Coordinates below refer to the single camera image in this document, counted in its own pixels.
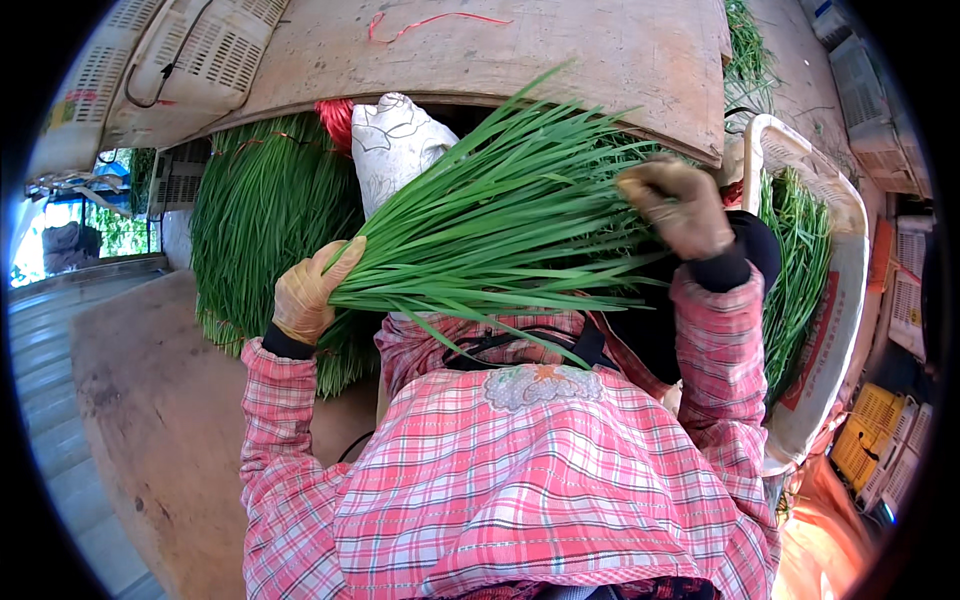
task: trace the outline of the hand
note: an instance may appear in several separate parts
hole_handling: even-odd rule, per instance
[[[713,178],[667,154],[650,156],[616,180],[627,200],[654,224],[683,260],[706,260],[733,243]]]
[[[333,323],[333,307],[326,301],[360,262],[367,238],[359,235],[343,255],[324,273],[326,263],[347,242],[330,242],[312,258],[304,258],[276,281],[274,324],[288,337],[315,345]]]

